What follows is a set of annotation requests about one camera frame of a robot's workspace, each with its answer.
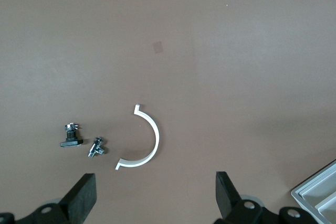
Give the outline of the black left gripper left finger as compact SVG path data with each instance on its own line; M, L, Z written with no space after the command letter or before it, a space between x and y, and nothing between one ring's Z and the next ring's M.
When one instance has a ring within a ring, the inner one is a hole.
M83 224L96 201L96 176L84 174L60 202L42 205L18 220L10 212L0 213L0 224Z

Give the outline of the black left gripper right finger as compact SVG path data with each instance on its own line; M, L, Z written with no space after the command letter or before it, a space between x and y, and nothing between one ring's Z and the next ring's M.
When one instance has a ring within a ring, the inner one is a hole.
M216 202L222 215L214 224L318 224L297 207L283 207L277 214L252 199L242 199L226 172L216 173Z

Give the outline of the chrome valve fitting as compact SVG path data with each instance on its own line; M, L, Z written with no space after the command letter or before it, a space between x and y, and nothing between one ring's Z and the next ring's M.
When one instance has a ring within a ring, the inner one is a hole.
M105 152L104 148L101 147L102 143L103 143L103 138L96 137L95 140L93 141L91 149L88 152L88 157L93 158L97 154L102 155Z

